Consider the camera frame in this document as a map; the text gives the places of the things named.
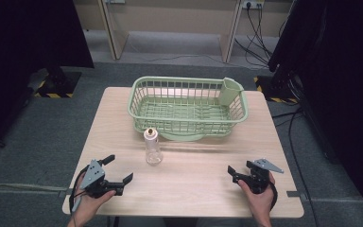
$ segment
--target black cable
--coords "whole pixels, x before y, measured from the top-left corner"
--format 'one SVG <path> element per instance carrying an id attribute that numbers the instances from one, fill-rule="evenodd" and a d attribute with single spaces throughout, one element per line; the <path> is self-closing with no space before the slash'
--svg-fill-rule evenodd
<path id="1" fill-rule="evenodd" d="M 296 117 L 294 117 L 294 119 L 298 119 L 298 118 L 300 118 L 300 117 L 303 117 L 303 115 L 296 116 Z M 289 122 L 289 121 L 291 121 L 291 119 L 286 120 L 286 121 L 284 121 L 284 122 L 282 122 L 282 123 L 279 123 L 279 124 L 275 125 L 275 127 L 279 127 L 279 126 L 281 126 L 281 125 L 284 125 L 285 123 L 287 123 L 287 122 Z"/>
<path id="2" fill-rule="evenodd" d="M 80 193 L 76 194 L 76 195 L 75 195 L 75 198 L 76 198 L 77 196 L 84 196 L 84 195 L 82 195 L 82 194 L 87 195 L 87 193 L 86 193 L 85 191 L 82 191 L 82 192 L 80 192 Z"/>
<path id="3" fill-rule="evenodd" d="M 246 52 L 249 52 L 251 55 L 253 55 L 257 60 L 261 61 L 262 63 L 267 63 L 265 59 L 263 59 L 261 56 L 259 56 L 257 53 L 249 50 L 247 47 L 244 47 L 236 38 L 234 38 L 234 41 L 240 45 L 241 48 L 243 48 Z"/>
<path id="4" fill-rule="evenodd" d="M 119 220 L 120 220 L 120 217 L 118 217 L 118 216 L 114 217 L 113 227 L 119 227 Z"/>
<path id="5" fill-rule="evenodd" d="M 307 185 L 306 185 L 306 183 L 304 181 L 303 173 L 302 173 L 302 170 L 300 168 L 299 162 L 297 161 L 296 152 L 295 152 L 294 147 L 293 147 L 293 141 L 291 140 L 291 127 L 293 125 L 294 116 L 297 113 L 302 112 L 302 111 L 303 111 L 302 108 L 297 109 L 297 111 L 291 117 L 290 125 L 288 126 L 288 140 L 290 142 L 290 147 L 291 147 L 291 151 L 293 153 L 294 161 L 296 162 L 297 169 L 299 170 L 300 178 L 302 179 L 302 184 L 304 185 L 305 193 L 308 196 L 308 200 L 309 200 L 309 203 L 310 203 L 310 206 L 311 206 L 312 214 L 314 216 L 315 226 L 319 226 L 319 224 L 318 224 L 318 218 L 317 218 L 317 215 L 316 215 L 315 209 L 314 209 L 314 204 L 312 203 L 312 200 L 311 200 L 311 196 L 309 194 L 308 187 L 307 187 Z"/>
<path id="6" fill-rule="evenodd" d="M 87 171 L 88 167 L 90 165 L 87 165 L 86 167 L 84 167 L 78 174 L 78 176 L 75 179 L 75 183 L 73 185 L 73 189 L 72 189 L 72 194 L 70 194 L 69 197 L 69 208 L 70 208 L 70 215 L 73 215 L 73 206 L 75 205 L 75 193 L 77 190 L 77 186 L 78 186 L 78 180 L 81 177 L 81 175 Z"/>
<path id="7" fill-rule="evenodd" d="M 290 113 L 281 113 L 279 115 L 274 115 L 272 118 L 278 118 L 278 117 L 281 117 L 281 116 L 287 116 L 287 115 L 292 115 L 292 114 L 295 114 L 297 111 L 295 112 L 290 112 Z"/>
<path id="8" fill-rule="evenodd" d="M 253 31 L 254 31 L 254 36 L 252 37 L 252 39 L 251 39 L 250 37 L 248 37 L 248 38 L 249 38 L 249 40 L 250 40 L 250 43 L 249 43 L 249 45 L 247 46 L 247 49 L 249 49 L 249 48 L 250 48 L 251 44 L 255 44 L 255 45 L 257 45 L 258 47 L 260 47 L 261 49 L 263 49 L 263 50 L 264 50 L 264 53 L 265 53 L 265 55 L 266 55 L 266 57 L 267 57 L 267 59 L 268 59 L 268 61 L 269 61 L 269 58 L 270 58 L 270 55 L 272 54 L 272 52 L 270 52 L 270 51 L 267 49 L 267 47 L 265 46 L 264 41 L 263 41 L 263 39 L 262 39 L 262 28 L 261 28 L 261 21 L 262 21 L 262 5 L 261 5 L 261 4 L 259 5 L 259 12 L 258 12 L 258 26 L 257 26 L 257 28 L 255 28 L 254 23 L 252 22 L 252 19 L 251 19 L 251 17 L 250 17 L 250 7 L 249 7 L 249 6 L 247 6 L 247 15 L 248 15 L 248 17 L 249 17 L 250 24 L 251 24 L 252 29 L 253 29 Z"/>
<path id="9" fill-rule="evenodd" d="M 245 57 L 246 57 L 246 62 L 252 64 L 252 65 L 258 65 L 264 68 L 268 68 L 267 66 L 267 62 L 261 58 L 261 56 L 259 56 L 258 54 L 256 54 L 255 52 L 252 52 L 251 50 L 247 49 L 245 46 L 243 46 L 236 38 L 234 38 L 234 41 L 246 52 L 245 53 Z M 259 60 L 261 63 L 263 64 L 257 64 L 257 63 L 252 63 L 247 59 L 247 54 L 251 54 L 253 57 L 255 57 L 257 60 Z"/>
<path id="10" fill-rule="evenodd" d="M 265 55 L 268 57 L 268 61 L 269 61 L 269 58 L 270 58 L 270 55 L 271 55 L 271 52 L 267 49 L 267 47 L 265 46 L 264 44 L 264 40 L 262 38 L 262 27 L 261 27 L 261 22 L 262 22 L 262 4 L 259 5 L 259 13 L 258 13 L 258 26 L 259 26 L 259 36 L 260 36 L 260 39 L 261 39 L 261 44 L 263 46 L 263 49 L 264 49 L 264 52 L 265 52 Z"/>

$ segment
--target yellow and black hazard tape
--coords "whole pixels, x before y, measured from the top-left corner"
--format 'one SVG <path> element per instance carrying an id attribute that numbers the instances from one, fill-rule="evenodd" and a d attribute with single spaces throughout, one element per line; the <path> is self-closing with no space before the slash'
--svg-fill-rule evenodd
<path id="1" fill-rule="evenodd" d="M 52 97 L 52 98 L 62 98 L 62 97 L 72 97 L 73 94 L 58 94 L 58 93 L 39 93 L 37 92 L 34 96 L 36 97 Z"/>
<path id="2" fill-rule="evenodd" d="M 41 82 L 38 87 L 37 92 L 34 94 L 35 97 L 51 97 L 51 98 L 62 98 L 62 97 L 72 97 L 73 93 L 58 93 L 48 91 L 49 89 L 45 88 L 45 80 Z"/>
<path id="3" fill-rule="evenodd" d="M 255 86 L 258 92 L 264 93 L 263 88 L 261 87 L 260 83 L 258 82 L 258 77 L 254 78 Z M 296 98 L 280 98 L 280 97 L 271 97 L 266 96 L 266 101 L 273 101 L 273 102 L 283 102 L 288 104 L 296 104 L 298 103 Z"/>

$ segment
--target clear water bottle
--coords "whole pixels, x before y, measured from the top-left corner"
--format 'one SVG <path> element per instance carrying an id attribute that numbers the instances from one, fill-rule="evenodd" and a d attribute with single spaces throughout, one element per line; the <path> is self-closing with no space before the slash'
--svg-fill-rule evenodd
<path id="1" fill-rule="evenodd" d="M 147 163 L 155 166 L 159 164 L 164 158 L 161 153 L 161 148 L 159 146 L 158 132 L 153 128 L 149 128 L 144 131 L 144 138 L 146 140 Z"/>

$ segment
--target forearm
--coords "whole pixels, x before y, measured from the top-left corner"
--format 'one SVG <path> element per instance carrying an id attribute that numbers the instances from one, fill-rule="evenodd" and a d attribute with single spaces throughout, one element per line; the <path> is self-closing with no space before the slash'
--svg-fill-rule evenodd
<path id="1" fill-rule="evenodd" d="M 258 227 L 271 227 L 270 217 L 256 218 L 254 217 Z"/>
<path id="2" fill-rule="evenodd" d="M 77 218 L 71 216 L 69 223 L 67 224 L 67 227 L 83 227 L 84 226 L 84 222 L 81 220 L 78 220 Z"/>

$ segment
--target wall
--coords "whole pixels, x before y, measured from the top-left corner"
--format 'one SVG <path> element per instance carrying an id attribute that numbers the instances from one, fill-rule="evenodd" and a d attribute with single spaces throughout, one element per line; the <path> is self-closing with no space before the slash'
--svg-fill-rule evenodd
<path id="1" fill-rule="evenodd" d="M 98 1 L 100 0 L 74 0 L 78 17 L 83 29 L 104 30 L 101 10 Z M 287 18 L 292 0 L 266 0 L 262 13 L 262 35 L 277 37 L 279 29 Z M 252 23 L 258 25 L 258 9 L 251 9 L 250 16 Z M 242 9 L 236 35 L 253 35 L 252 26 L 246 9 Z"/>
<path id="2" fill-rule="evenodd" d="M 262 10 L 261 30 L 263 36 L 278 37 L 279 29 L 285 19 L 291 6 L 290 1 L 282 0 L 265 0 Z M 259 9 L 250 9 L 250 17 L 254 27 L 258 26 Z M 240 20 L 238 23 L 236 35 L 253 35 L 252 25 L 246 9 L 241 10 Z"/>

